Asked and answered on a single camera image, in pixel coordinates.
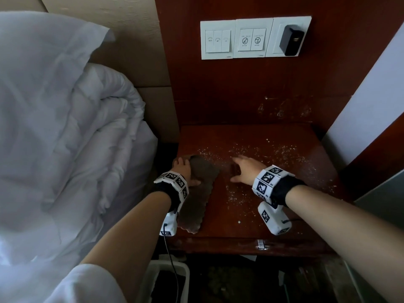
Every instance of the white shirt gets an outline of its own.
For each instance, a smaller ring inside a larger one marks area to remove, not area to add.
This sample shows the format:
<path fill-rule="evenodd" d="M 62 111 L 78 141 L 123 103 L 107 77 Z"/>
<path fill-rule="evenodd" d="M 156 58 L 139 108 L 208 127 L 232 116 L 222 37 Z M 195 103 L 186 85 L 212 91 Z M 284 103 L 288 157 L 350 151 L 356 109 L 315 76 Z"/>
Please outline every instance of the white shirt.
<path fill-rule="evenodd" d="M 115 278 L 97 265 L 82 264 L 60 282 L 46 303 L 113 302 L 126 303 Z"/>

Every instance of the person's left hand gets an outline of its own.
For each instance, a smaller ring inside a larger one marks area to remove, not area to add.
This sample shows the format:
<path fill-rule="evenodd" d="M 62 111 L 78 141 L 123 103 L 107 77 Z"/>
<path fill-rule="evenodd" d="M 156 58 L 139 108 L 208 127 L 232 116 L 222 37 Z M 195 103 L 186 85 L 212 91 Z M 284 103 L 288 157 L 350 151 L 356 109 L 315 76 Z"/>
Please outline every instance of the person's left hand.
<path fill-rule="evenodd" d="M 189 160 L 184 160 L 180 157 L 174 161 L 174 167 L 171 168 L 171 171 L 181 174 L 188 183 L 188 187 L 198 186 L 201 182 L 198 180 L 191 179 L 191 165 L 189 164 Z"/>

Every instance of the white trash can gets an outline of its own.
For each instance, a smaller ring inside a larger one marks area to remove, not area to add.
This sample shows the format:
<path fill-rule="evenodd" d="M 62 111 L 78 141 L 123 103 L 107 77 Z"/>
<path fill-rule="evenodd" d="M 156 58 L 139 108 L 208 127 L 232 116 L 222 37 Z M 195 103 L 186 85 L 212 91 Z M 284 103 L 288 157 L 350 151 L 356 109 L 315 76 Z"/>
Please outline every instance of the white trash can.
<path fill-rule="evenodd" d="M 185 284 L 182 293 L 179 294 L 180 303 L 188 302 L 188 291 L 189 291 L 189 268 L 184 263 L 178 261 L 173 261 L 175 270 L 178 275 L 185 276 Z M 135 303 L 150 303 L 152 301 L 152 291 L 157 280 L 158 273 L 160 271 L 171 271 L 174 272 L 173 266 L 169 260 L 151 260 L 146 273 L 143 277 L 142 284 L 139 289 L 139 294 L 136 298 Z"/>

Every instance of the black charger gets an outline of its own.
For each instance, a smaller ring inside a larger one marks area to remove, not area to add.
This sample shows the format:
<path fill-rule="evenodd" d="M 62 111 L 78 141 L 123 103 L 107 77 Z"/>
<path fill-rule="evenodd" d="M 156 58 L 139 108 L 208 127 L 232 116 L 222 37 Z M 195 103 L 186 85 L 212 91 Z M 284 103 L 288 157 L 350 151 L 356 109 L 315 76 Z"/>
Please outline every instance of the black charger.
<path fill-rule="evenodd" d="M 286 25 L 279 47 L 285 56 L 295 56 L 303 41 L 304 32 L 297 25 Z"/>

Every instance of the beige wall panel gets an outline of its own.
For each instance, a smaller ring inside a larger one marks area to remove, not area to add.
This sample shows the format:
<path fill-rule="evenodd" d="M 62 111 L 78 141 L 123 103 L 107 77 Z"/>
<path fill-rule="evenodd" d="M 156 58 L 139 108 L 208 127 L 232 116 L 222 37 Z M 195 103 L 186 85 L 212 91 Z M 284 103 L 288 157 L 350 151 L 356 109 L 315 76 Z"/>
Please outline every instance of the beige wall panel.
<path fill-rule="evenodd" d="M 145 120 L 162 142 L 178 142 L 179 127 L 171 87 L 137 89 L 146 102 Z"/>
<path fill-rule="evenodd" d="M 0 0 L 0 11 L 4 10 L 33 10 L 46 12 L 41 0 Z"/>
<path fill-rule="evenodd" d="M 111 28 L 92 61 L 124 73 L 137 87 L 169 86 L 170 79 L 154 0 L 42 0 L 51 13 Z"/>

